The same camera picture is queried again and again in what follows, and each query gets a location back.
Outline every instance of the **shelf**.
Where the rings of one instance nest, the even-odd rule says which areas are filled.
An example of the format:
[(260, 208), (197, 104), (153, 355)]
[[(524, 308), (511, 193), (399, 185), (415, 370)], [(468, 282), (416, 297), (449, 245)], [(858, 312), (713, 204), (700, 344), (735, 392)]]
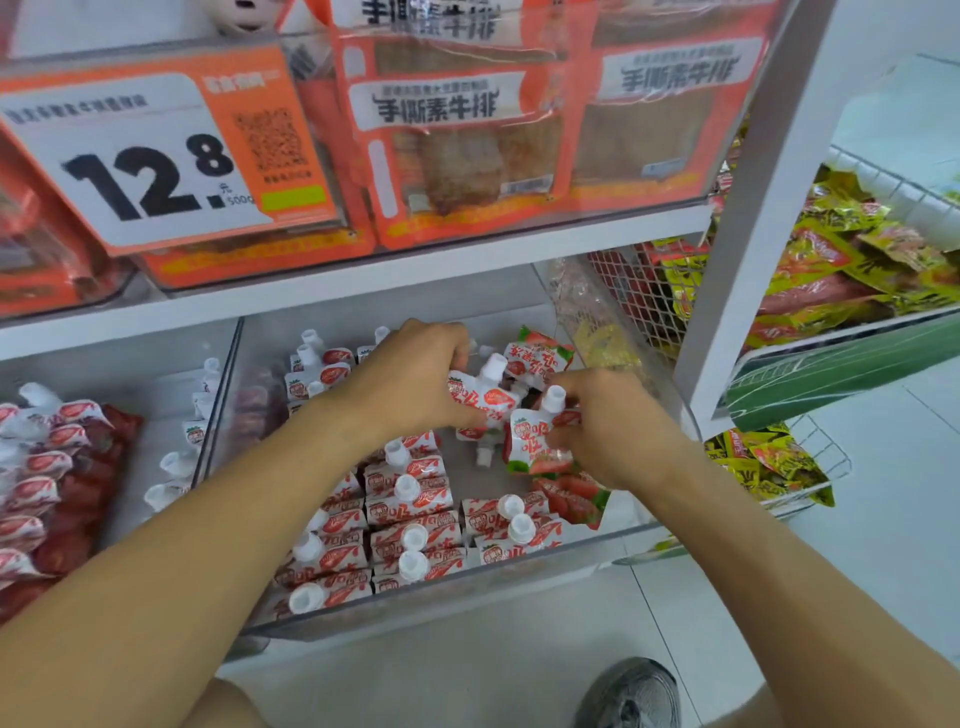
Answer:
[(152, 291), (140, 303), (11, 323), (0, 328), (0, 360), (703, 231), (709, 213), (706, 204), (672, 207), (371, 257), (174, 299)]

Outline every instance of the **orange price sign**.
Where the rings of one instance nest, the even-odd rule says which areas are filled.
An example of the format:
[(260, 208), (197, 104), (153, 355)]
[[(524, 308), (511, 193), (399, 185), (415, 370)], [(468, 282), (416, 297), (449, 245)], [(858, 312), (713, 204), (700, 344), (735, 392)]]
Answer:
[(111, 255), (340, 219), (278, 46), (5, 78), (0, 124)]

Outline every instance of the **shoe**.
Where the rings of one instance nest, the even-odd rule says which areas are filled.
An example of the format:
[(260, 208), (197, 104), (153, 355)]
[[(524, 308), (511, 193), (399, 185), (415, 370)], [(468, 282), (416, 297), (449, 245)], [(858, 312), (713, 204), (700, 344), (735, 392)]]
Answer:
[(574, 728), (680, 728), (677, 681), (653, 660), (617, 663), (590, 686)]

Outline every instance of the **white pouch cap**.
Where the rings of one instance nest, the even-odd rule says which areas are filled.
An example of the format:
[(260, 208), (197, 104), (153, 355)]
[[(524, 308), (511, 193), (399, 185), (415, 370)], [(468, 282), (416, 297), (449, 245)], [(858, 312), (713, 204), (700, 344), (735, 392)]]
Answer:
[(566, 390), (557, 385), (551, 384), (543, 393), (543, 399), (540, 401), (540, 411), (551, 415), (559, 415), (566, 407)]
[(400, 545), (404, 551), (423, 551), (426, 547), (429, 531), (419, 523), (410, 523), (400, 533)]
[(394, 485), (394, 497), (401, 503), (412, 503), (420, 495), (420, 484), (412, 475), (401, 475)]
[(306, 525), (306, 530), (308, 531), (319, 531), (326, 525), (326, 522), (330, 520), (330, 515), (323, 509), (318, 508), (317, 512), (313, 514), (313, 517), (310, 519), (309, 523)]
[(178, 498), (185, 496), (189, 490), (182, 483), (160, 483), (150, 486), (143, 494), (143, 499), (155, 513), (159, 513)]
[(403, 440), (399, 438), (391, 440), (384, 445), (383, 454), (387, 460), (387, 465), (393, 466), (394, 468), (406, 468), (407, 464), (413, 459), (410, 457), (410, 450), (403, 444)]
[(485, 379), (494, 383), (499, 383), (503, 378), (503, 373), (507, 371), (507, 357), (502, 353), (492, 353), (487, 362), (480, 370), (478, 379)]
[(300, 335), (300, 338), (303, 339), (303, 343), (310, 347), (310, 349), (312, 349), (314, 352), (319, 353), (326, 348), (324, 340), (320, 338), (315, 328), (308, 328)]
[(300, 540), (294, 544), (294, 547), (291, 548), (290, 551), (293, 553), (294, 558), (303, 564), (316, 561), (323, 556), (324, 551), (326, 551), (326, 546), (324, 546), (324, 542), (320, 540), (317, 534), (310, 531), (303, 531)]
[(297, 347), (297, 356), (300, 357), (300, 364), (303, 365), (303, 369), (320, 366), (320, 358), (313, 351), (313, 347), (308, 344), (300, 344)]
[(537, 535), (537, 525), (527, 514), (521, 513), (510, 519), (510, 525), (507, 526), (507, 535), (515, 544), (529, 544)]
[(430, 572), (430, 561), (419, 551), (404, 551), (397, 560), (397, 569), (405, 581), (422, 581)]
[(63, 404), (63, 400), (50, 387), (45, 387), (39, 382), (28, 381), (17, 392), (31, 407), (57, 409)]
[(200, 458), (195, 452), (168, 452), (160, 458), (160, 468), (172, 477), (185, 480), (193, 477)]
[(290, 612), (295, 615), (305, 615), (309, 612), (315, 612), (324, 606), (326, 601), (326, 589), (316, 582), (307, 582), (300, 584), (287, 597), (287, 606)]
[(503, 518), (507, 519), (507, 521), (519, 516), (526, 509), (526, 505), (523, 503), (523, 498), (520, 496), (514, 496), (513, 494), (510, 494), (509, 496), (503, 496), (496, 502), (496, 512), (499, 513)]

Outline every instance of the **white shelf frame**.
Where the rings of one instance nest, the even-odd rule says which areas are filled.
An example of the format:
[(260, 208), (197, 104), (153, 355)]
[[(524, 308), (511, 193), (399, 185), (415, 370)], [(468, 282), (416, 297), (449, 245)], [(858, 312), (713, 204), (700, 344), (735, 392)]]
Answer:
[(801, 0), (756, 93), (674, 369), (704, 438), (731, 426), (718, 402), (844, 107), (909, 55), (951, 47), (956, 0)]
[(0, 361), (705, 231), (709, 219), (706, 203), (605, 216), (225, 284), (174, 299), (157, 294), (143, 303), (12, 322), (0, 328)]

